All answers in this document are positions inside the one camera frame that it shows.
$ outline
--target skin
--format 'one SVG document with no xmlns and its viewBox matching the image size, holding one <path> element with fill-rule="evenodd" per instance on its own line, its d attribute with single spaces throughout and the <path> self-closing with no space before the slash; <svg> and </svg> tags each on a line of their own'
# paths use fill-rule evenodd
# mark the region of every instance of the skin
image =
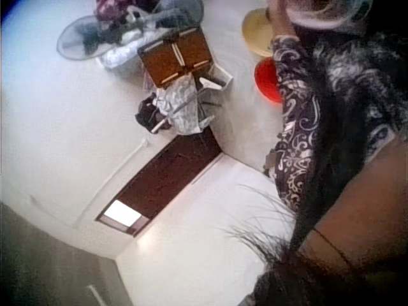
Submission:
<svg viewBox="0 0 408 306">
<path fill-rule="evenodd" d="M 276 36 L 296 36 L 285 0 L 268 0 Z M 396 138 L 348 183 L 299 249 L 333 272 L 365 269 L 406 255 L 408 249 L 408 145 Z"/>
</svg>

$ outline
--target patterned top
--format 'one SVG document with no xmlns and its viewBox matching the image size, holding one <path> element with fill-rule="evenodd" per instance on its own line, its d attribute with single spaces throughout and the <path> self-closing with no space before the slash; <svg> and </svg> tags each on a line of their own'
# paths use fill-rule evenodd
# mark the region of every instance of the patterned top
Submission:
<svg viewBox="0 0 408 306">
<path fill-rule="evenodd" d="M 356 40 L 338 48 L 320 44 L 314 50 L 313 59 L 297 37 L 281 36 L 272 43 L 284 121 L 275 147 L 277 162 L 274 177 L 281 200 L 295 212 L 298 211 L 312 161 L 320 103 L 324 102 L 318 100 L 310 84 L 309 65 L 312 62 L 324 69 L 328 85 L 334 94 L 340 96 L 341 103 L 352 103 L 349 96 L 356 89 L 370 91 L 383 101 L 393 101 L 384 103 L 381 109 L 377 103 L 369 103 L 366 163 L 408 122 L 406 97 L 396 95 L 391 78 L 372 66 L 373 60 L 384 62 L 388 57 L 398 57 L 382 47 L 383 39 L 384 36 L 378 35 L 368 44 Z"/>
</svg>

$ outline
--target light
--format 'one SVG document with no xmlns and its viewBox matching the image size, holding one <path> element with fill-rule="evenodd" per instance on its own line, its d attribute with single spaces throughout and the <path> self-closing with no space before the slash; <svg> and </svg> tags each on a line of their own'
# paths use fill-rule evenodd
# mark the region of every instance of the light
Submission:
<svg viewBox="0 0 408 306">
<path fill-rule="evenodd" d="M 121 201 L 114 201 L 104 215 L 126 226 L 132 226 L 142 215 Z"/>
</svg>

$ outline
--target door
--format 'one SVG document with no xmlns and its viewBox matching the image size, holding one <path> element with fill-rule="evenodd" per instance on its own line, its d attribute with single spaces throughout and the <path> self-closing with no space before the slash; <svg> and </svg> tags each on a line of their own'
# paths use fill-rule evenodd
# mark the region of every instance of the door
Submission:
<svg viewBox="0 0 408 306">
<path fill-rule="evenodd" d="M 177 136 L 122 190 L 117 199 L 152 219 L 221 153 L 211 129 Z"/>
</svg>

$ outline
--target gray wall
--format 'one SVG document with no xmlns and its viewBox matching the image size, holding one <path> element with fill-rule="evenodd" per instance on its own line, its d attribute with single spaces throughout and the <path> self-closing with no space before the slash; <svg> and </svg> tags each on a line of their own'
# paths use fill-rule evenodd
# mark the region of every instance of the gray wall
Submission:
<svg viewBox="0 0 408 306">
<path fill-rule="evenodd" d="M 132 306 L 116 263 L 67 245 L 1 204 L 1 295 L 12 305 Z"/>
</svg>

